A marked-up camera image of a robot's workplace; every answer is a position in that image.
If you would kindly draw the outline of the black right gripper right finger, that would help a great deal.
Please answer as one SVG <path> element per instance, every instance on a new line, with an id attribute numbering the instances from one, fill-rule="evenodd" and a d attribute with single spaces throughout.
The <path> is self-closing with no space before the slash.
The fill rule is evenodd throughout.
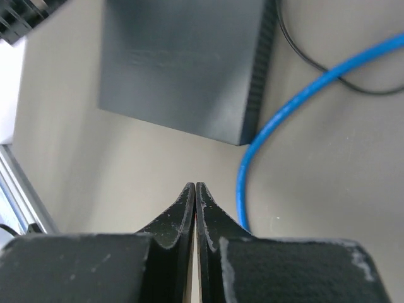
<path id="1" fill-rule="evenodd" d="M 389 302 L 367 251 L 348 239 L 255 237 L 196 185 L 202 302 Z"/>

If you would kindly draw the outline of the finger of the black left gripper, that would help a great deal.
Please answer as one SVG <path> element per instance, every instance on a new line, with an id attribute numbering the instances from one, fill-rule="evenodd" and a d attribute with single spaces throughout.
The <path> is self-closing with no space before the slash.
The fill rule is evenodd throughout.
<path id="1" fill-rule="evenodd" d="M 15 44 L 67 0 L 1 0 L 1 41 Z"/>

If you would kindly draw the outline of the black network switch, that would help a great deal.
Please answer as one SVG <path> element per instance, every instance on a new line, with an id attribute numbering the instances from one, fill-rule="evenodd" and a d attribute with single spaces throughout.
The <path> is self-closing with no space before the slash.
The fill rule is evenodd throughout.
<path id="1" fill-rule="evenodd" d="M 276 22 L 274 1 L 106 1 L 99 107 L 246 145 L 258 128 Z"/>

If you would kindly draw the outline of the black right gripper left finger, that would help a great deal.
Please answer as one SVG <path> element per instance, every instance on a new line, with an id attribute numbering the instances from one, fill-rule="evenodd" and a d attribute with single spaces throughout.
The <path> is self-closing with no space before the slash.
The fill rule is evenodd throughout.
<path id="1" fill-rule="evenodd" d="M 130 234 L 31 234 L 1 250 L 2 302 L 189 302 L 195 186 Z"/>

